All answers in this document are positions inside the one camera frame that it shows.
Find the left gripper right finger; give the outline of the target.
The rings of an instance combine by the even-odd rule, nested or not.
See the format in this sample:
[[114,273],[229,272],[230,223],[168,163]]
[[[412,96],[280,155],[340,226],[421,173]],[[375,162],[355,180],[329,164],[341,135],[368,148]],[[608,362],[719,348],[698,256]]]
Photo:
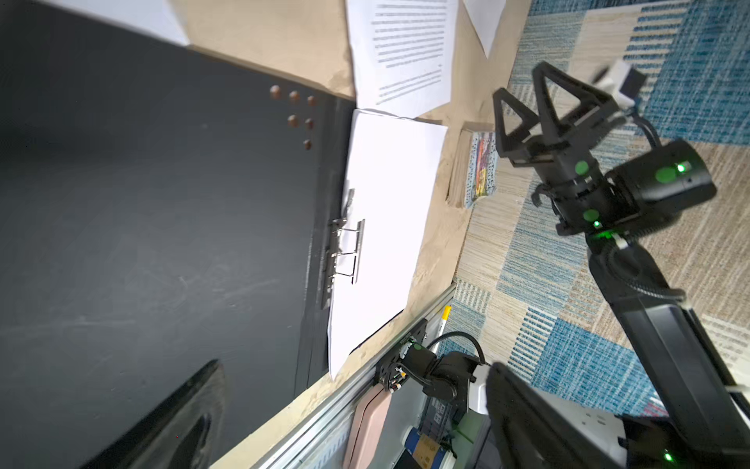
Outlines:
[[496,363],[486,408],[504,468],[624,468],[622,420],[530,387]]

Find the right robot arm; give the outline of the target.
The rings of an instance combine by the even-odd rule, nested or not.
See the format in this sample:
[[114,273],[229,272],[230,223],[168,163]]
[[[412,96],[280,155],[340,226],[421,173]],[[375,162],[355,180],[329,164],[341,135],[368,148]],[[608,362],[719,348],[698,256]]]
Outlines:
[[583,235],[588,265],[659,398],[663,417],[617,416],[597,437],[509,367],[488,373],[487,410],[506,468],[745,468],[749,404],[685,291],[666,281],[642,239],[715,197],[698,152],[662,143],[637,111],[646,78],[618,62],[585,83],[542,62],[536,106],[494,93],[497,150],[539,176],[560,236]]

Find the red folder black inside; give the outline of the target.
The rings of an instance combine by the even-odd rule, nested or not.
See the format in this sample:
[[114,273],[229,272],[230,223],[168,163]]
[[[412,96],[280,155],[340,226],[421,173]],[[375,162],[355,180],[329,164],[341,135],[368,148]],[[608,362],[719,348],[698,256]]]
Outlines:
[[210,361],[219,459],[328,370],[355,105],[1,5],[1,464],[79,468]]

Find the text sheet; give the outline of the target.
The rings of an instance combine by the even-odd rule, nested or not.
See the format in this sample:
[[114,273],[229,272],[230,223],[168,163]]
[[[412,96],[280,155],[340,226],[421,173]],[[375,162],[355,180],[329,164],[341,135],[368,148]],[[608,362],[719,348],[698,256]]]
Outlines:
[[328,368],[405,309],[447,129],[358,109],[353,114],[328,326]]
[[458,3],[346,3],[357,107],[405,118],[451,101]]

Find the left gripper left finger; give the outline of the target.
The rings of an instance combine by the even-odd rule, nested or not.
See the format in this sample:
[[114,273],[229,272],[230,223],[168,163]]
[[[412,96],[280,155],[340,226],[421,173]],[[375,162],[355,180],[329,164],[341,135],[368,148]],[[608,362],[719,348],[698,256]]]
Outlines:
[[218,360],[201,367],[85,468],[207,468],[226,409],[226,375]]

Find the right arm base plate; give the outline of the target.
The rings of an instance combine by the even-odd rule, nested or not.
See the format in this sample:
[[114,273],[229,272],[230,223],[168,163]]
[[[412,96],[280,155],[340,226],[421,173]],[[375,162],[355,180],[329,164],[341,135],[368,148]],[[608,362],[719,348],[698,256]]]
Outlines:
[[427,336],[427,326],[426,319],[420,320],[386,351],[375,367],[375,385],[380,385],[390,393],[402,388],[409,379],[404,359],[414,345],[422,345]]

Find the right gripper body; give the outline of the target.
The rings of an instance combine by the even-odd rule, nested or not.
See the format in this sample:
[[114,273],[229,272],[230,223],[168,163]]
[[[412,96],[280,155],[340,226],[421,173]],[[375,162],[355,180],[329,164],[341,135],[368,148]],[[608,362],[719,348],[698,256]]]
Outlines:
[[548,197],[559,217],[560,236],[588,238],[645,236],[679,220],[683,211],[717,195],[706,163],[688,142],[663,144],[644,117],[633,118],[644,131],[650,151],[608,172],[588,148],[547,147],[539,136],[525,140],[540,178],[532,193],[539,207]]

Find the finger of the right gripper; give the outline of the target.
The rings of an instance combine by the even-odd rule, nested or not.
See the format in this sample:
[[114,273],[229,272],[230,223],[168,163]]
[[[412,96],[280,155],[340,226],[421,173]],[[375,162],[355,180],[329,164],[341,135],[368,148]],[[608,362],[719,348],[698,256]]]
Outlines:
[[547,62],[534,67],[532,82],[544,141],[591,137],[618,112],[613,97]]
[[[530,131],[539,123],[538,115],[513,96],[506,88],[498,89],[492,96],[495,120],[495,148],[500,158],[505,158],[514,167],[531,167],[535,164],[534,155],[525,144]],[[520,119],[521,123],[510,133],[507,132],[503,107],[507,106]]]

